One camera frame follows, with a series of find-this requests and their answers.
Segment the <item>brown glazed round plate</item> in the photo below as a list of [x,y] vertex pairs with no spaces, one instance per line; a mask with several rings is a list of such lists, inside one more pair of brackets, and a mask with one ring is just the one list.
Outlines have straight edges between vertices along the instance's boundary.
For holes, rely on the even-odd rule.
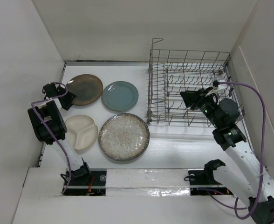
[[76,106],[86,106],[97,101],[103,92],[103,83],[95,75],[81,74],[67,83],[68,91],[76,95],[72,104]]

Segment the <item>blue-grey round plate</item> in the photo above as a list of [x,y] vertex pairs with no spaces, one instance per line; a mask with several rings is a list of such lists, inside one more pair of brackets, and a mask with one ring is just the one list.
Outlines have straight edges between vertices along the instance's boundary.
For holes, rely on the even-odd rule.
[[106,108],[115,112],[128,111],[135,106],[139,98],[137,88],[125,81],[112,82],[102,93],[102,102]]

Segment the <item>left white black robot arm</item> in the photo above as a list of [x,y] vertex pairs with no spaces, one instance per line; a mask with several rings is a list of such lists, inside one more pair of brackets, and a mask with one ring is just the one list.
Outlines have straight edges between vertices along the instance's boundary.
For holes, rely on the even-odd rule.
[[70,184],[87,185],[92,181],[89,166],[66,138],[67,127],[60,109],[69,109],[76,97],[65,84],[51,82],[43,86],[44,99],[31,103],[27,110],[38,141],[51,145],[67,166],[61,177]]

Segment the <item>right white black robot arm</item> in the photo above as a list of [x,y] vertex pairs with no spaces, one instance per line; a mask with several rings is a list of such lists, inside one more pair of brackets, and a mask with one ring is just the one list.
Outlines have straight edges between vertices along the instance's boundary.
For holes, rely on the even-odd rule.
[[222,150],[236,163],[244,178],[239,178],[220,159],[204,166],[207,183],[218,182],[228,188],[248,209],[257,224],[274,223],[274,180],[252,150],[237,146],[246,137],[236,125],[238,105],[229,98],[218,100],[212,88],[180,92],[184,104],[191,110],[201,110],[214,126],[213,137]]

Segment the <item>cream divided plate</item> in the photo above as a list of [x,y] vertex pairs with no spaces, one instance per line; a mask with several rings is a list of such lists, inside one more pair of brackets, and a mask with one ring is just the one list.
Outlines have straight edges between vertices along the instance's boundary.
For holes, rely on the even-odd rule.
[[67,139],[75,150],[90,147],[98,137],[98,127],[87,115],[75,115],[65,121]]

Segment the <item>speckled white dark-rimmed plate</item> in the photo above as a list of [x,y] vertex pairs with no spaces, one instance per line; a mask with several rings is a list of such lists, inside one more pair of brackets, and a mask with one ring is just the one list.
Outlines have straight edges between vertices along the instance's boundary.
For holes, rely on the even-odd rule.
[[114,161],[127,162],[146,151],[150,142],[150,131],[139,116],[120,113],[103,124],[98,142],[107,157]]

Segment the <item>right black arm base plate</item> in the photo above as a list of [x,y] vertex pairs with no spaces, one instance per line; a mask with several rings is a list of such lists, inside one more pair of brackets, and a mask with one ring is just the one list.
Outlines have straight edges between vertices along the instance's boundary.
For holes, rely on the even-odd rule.
[[184,180],[189,182],[192,196],[233,195],[229,189],[206,177],[202,169],[188,170],[188,174],[184,177]]

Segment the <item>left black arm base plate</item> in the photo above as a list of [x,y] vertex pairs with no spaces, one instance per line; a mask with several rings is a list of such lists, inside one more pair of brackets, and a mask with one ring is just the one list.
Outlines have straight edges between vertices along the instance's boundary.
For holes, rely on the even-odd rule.
[[105,196],[106,195],[106,169],[92,169],[92,176],[88,180],[71,181],[67,186],[66,175],[61,175],[64,180],[63,195],[65,196]]

